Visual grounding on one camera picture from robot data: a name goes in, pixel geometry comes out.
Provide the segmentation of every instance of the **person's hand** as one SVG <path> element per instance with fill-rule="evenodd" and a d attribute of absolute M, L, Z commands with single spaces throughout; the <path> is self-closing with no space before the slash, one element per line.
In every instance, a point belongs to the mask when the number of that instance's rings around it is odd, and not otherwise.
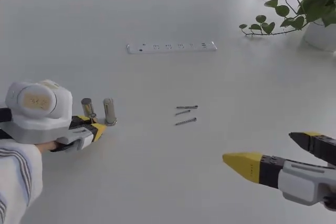
<path fill-rule="evenodd" d="M 51 151 L 57 148 L 57 143 L 55 141 L 44 143 L 44 144 L 35 144 L 41 153 L 46 151 Z"/>

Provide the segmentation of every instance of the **power strip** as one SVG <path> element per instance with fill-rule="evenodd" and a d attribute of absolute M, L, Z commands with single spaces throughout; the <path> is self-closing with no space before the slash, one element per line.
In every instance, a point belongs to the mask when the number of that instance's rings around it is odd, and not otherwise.
<path fill-rule="evenodd" d="M 202 52 L 216 51 L 216 45 L 211 42 L 201 43 L 157 43 L 157 44 L 128 44 L 128 53 L 130 54 L 153 54 L 163 52 Z"/>

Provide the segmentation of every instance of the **striped sleeve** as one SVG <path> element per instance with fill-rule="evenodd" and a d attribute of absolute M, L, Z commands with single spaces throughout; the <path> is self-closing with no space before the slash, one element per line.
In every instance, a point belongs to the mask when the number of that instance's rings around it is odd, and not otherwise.
<path fill-rule="evenodd" d="M 0 140 L 0 224 L 17 224 L 42 191 L 41 153 L 35 145 Z"/>
<path fill-rule="evenodd" d="M 0 223 L 5 222 L 6 218 L 6 209 L 7 209 L 7 201 L 5 198 L 0 194 Z"/>

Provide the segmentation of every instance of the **white pot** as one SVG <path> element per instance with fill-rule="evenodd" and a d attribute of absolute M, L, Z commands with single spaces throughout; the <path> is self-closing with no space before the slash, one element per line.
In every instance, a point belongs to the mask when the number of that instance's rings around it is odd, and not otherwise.
<path fill-rule="evenodd" d="M 310 23 L 303 36 L 303 39 L 308 44 L 321 49 L 323 51 L 336 51 L 336 25 L 324 27 L 322 21 Z"/>

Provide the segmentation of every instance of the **table surface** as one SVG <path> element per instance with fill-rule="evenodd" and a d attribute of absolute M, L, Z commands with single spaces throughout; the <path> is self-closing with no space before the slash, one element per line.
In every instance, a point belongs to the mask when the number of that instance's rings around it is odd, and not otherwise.
<path fill-rule="evenodd" d="M 324 164 L 288 137 L 336 136 L 336 60 L 302 33 L 244 37 L 265 0 L 1 0 L 0 100 L 11 82 L 51 79 L 118 123 L 74 154 L 44 156 L 26 223 L 334 223 L 321 204 L 244 180 L 222 154 Z M 128 55 L 130 42 L 214 41 L 216 52 Z M 174 117 L 175 107 L 195 105 Z M 179 120 L 197 122 L 174 126 Z"/>

